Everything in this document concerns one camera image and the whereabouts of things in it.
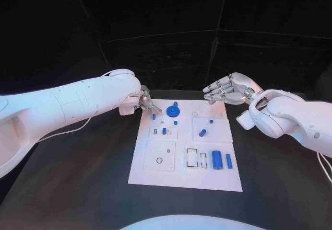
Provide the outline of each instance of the white board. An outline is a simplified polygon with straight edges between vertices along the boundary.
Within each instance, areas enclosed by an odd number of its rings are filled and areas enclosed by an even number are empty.
[[[172,118],[166,115],[166,109],[175,101],[179,104],[180,114]],[[153,99],[153,104],[163,112],[156,114],[154,120],[150,111],[141,113],[128,183],[241,192],[224,103],[209,105],[206,101]],[[201,129],[206,130],[203,137],[199,136]],[[186,165],[186,149],[198,150],[198,159],[190,157],[189,163],[195,161],[198,167]],[[214,150],[221,151],[222,170],[212,168]],[[232,169],[227,166],[227,154],[231,155]]]

